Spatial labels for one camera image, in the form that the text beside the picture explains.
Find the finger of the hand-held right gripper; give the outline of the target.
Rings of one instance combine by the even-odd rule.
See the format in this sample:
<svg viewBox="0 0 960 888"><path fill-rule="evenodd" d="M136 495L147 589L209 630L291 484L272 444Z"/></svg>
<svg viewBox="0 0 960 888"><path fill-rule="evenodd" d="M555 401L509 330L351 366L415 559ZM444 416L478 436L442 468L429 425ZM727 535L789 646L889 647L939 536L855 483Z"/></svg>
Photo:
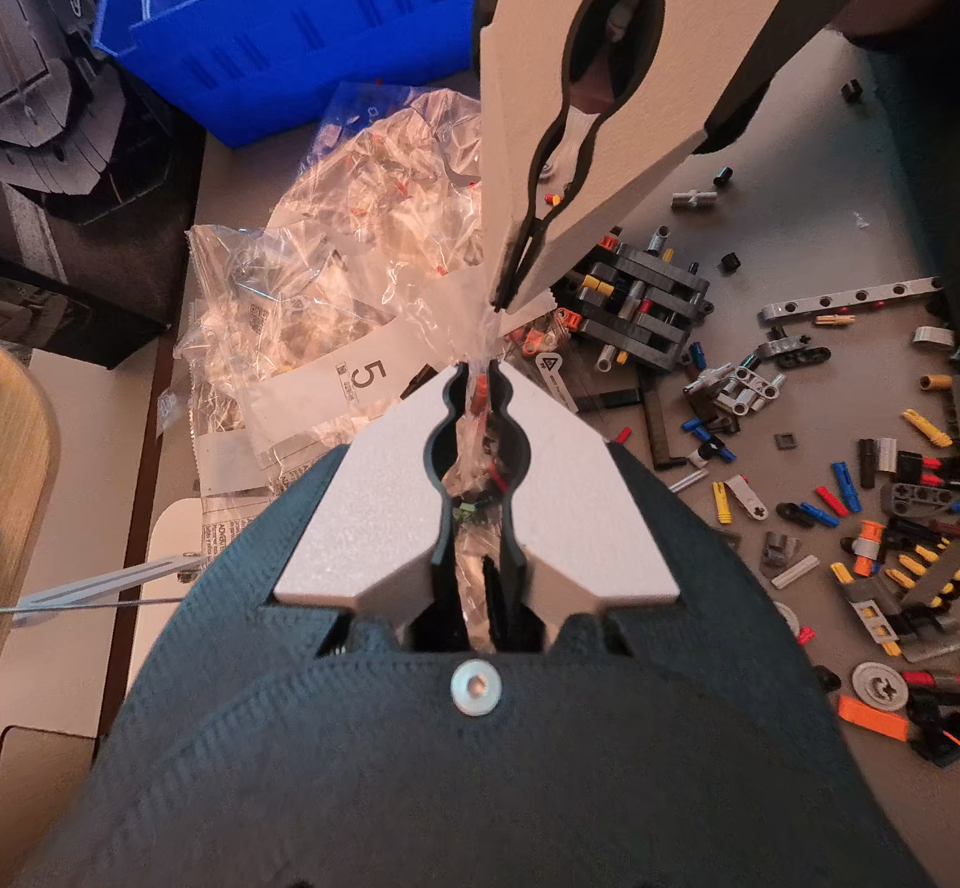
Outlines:
<svg viewBox="0 0 960 888"><path fill-rule="evenodd" d="M536 182L570 108L574 31L591 0L480 0L482 242L495 309L513 304Z"/></svg>
<svg viewBox="0 0 960 888"><path fill-rule="evenodd" d="M638 87L581 152L578 190L543 220L541 248L515 277L514 312L555 281L608 225L706 137L704 125L780 0L654 0L659 41Z"/></svg>

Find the crumpled clear lego bag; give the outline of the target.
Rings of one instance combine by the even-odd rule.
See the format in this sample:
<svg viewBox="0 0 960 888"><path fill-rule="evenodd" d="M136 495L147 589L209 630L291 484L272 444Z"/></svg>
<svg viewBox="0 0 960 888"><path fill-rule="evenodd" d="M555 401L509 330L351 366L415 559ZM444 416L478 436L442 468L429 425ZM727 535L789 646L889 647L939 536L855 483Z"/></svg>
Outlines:
<svg viewBox="0 0 960 888"><path fill-rule="evenodd" d="M440 276L482 265L481 214L478 100L344 81L269 224L320 222Z"/></svg>

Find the long light grey lego beam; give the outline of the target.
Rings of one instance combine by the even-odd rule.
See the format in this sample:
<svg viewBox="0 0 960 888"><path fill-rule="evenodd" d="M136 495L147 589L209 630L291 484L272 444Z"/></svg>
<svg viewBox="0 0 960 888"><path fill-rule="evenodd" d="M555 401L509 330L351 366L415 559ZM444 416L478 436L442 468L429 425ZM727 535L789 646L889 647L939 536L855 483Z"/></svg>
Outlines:
<svg viewBox="0 0 960 888"><path fill-rule="evenodd" d="M762 324L772 326L790 319L843 314L847 309L857 311L875 308L877 305L926 299L939 294L943 287L940 277L929 277L844 292L822 293L767 304L758 312L758 318Z"/></svg>

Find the clear bag with number strip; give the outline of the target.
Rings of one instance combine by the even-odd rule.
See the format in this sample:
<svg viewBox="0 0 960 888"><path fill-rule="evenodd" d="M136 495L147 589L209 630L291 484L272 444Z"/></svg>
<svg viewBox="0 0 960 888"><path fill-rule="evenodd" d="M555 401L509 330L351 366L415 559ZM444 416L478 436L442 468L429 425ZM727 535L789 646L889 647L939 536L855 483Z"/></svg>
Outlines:
<svg viewBox="0 0 960 888"><path fill-rule="evenodd" d="M482 264L392 258L318 221L187 233L255 453L372 417L425 367L478 361L497 327Z"/></svg>

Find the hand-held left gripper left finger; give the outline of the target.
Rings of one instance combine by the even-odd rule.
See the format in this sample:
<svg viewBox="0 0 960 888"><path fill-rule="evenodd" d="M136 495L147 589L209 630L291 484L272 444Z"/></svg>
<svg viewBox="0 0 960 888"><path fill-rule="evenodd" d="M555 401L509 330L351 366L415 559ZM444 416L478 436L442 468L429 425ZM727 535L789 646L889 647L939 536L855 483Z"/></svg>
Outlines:
<svg viewBox="0 0 960 888"><path fill-rule="evenodd" d="M413 627L423 650L465 650L452 500L467 364L441 371L357 435L273 589L285 606Z"/></svg>

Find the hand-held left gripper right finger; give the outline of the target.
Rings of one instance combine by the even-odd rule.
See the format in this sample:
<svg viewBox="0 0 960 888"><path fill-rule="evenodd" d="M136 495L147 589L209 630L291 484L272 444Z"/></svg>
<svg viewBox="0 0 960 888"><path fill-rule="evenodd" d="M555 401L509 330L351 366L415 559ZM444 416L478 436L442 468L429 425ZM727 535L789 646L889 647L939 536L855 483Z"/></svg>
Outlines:
<svg viewBox="0 0 960 888"><path fill-rule="evenodd" d="M617 464L630 454L513 366L489 364L488 394L508 483L498 648L535 650L574 615L675 604L678 582Z"/></svg>

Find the small clear lego bag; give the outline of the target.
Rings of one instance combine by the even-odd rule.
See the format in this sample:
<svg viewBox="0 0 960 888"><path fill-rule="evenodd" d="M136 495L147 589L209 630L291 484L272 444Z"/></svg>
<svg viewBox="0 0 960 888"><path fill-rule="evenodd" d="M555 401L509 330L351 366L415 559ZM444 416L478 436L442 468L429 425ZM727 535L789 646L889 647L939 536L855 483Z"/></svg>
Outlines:
<svg viewBox="0 0 960 888"><path fill-rule="evenodd" d="M467 641L480 652L496 649L484 568L499 567L501 507L508 471L499 458L488 365L492 360L506 361L541 386L534 355L525 355L523 345L531 330L556 344L567 341L570 333L559 325L557 308L554 294L546 291L514 315L485 315L470 336L476 345L469 351L465 409L456 427L459 454L442 483L453 501L454 569Z"/></svg>

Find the tan cardboard box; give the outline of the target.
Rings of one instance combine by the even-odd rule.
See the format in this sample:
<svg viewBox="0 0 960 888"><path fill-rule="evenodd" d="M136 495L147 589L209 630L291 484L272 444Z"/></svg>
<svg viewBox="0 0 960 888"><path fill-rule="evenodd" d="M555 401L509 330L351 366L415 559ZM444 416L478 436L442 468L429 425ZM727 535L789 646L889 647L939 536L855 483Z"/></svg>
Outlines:
<svg viewBox="0 0 960 888"><path fill-rule="evenodd" d="M1 735L1 885L76 798L99 742L86 735L7 726Z"/></svg>

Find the clear bag with warning print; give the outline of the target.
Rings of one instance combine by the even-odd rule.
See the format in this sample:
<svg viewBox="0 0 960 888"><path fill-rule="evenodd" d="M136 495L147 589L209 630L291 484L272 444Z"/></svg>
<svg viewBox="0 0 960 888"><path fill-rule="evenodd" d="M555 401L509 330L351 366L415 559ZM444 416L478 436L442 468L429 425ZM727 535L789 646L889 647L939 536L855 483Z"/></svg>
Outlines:
<svg viewBox="0 0 960 888"><path fill-rule="evenodd" d="M320 444L306 437L291 438L280 447L294 451L261 465L245 429L195 438L201 549L208 560L218 557L323 453Z"/></svg>

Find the pile of loose lego pieces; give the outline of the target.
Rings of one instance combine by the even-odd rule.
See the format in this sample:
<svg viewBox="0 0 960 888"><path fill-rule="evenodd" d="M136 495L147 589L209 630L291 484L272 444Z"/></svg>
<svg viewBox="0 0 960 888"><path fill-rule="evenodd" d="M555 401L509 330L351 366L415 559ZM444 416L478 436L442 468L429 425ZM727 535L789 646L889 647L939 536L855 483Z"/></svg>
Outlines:
<svg viewBox="0 0 960 888"><path fill-rule="evenodd" d="M777 598L813 598L799 641L842 648L838 714L958 774L958 326L921 260L870 83L802 78L725 153L714 222L680 230L713 306L682 355L786 377L779 397L702 425L736 459L710 462L710 521ZM767 304L940 277L926 299L764 325Z"/></svg>

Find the grey lego frame assembly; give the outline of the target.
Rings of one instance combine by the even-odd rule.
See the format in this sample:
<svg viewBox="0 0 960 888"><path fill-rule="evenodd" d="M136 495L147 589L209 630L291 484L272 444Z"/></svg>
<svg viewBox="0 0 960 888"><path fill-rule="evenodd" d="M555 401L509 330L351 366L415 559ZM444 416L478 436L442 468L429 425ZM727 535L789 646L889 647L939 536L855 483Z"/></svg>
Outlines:
<svg viewBox="0 0 960 888"><path fill-rule="evenodd" d="M710 283L698 263L674 264L669 236L662 225L634 246L615 227L554 286L562 324L599 347L596 371L632 362L654 375L672 372L693 328L713 311Z"/></svg>

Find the wooden book stand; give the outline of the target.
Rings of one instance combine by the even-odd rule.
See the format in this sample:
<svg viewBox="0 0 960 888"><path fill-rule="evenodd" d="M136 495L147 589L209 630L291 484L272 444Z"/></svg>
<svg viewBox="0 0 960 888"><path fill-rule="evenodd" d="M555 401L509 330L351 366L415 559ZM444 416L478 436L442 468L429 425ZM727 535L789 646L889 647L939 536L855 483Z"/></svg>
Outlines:
<svg viewBox="0 0 960 888"><path fill-rule="evenodd" d="M48 397L28 371L1 353L1 645L10 632L42 615L69 610L121 607L120 592L172 574L195 573L209 559L181 554L89 579L69 582L21 598L60 461L59 426Z"/></svg>

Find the dark lego set box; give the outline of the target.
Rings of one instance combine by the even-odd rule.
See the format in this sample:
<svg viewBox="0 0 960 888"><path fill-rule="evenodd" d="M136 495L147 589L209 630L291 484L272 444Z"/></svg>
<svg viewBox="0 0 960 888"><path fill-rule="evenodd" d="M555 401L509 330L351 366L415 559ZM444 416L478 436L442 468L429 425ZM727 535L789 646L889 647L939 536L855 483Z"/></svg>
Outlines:
<svg viewBox="0 0 960 888"><path fill-rule="evenodd" d="M1 0L2 343L108 369L179 313L205 133L94 46L99 0Z"/></svg>

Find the light grey lego connector cluster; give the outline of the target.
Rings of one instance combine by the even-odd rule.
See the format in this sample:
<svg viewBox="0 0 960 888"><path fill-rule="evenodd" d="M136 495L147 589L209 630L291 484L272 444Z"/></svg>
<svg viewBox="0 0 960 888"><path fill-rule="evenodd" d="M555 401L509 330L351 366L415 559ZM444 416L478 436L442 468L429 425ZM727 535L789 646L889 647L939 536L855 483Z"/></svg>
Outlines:
<svg viewBox="0 0 960 888"><path fill-rule="evenodd" d="M776 401L785 382L783 374L767 379L748 366L726 364L701 371L682 394L703 421L718 414L740 418Z"/></svg>

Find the black L-shaped lego beam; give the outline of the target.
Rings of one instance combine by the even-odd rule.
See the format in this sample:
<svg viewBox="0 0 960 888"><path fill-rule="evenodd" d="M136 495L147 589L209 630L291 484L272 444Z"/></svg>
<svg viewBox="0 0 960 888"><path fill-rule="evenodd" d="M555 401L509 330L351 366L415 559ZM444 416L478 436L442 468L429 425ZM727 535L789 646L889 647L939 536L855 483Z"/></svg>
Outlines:
<svg viewBox="0 0 960 888"><path fill-rule="evenodd" d="M655 387L645 388L637 382L628 389L588 394L575 399L574 403L580 412L586 414L638 409L645 424L654 470L678 469L689 463L687 458L675 457L671 453L664 412Z"/></svg>

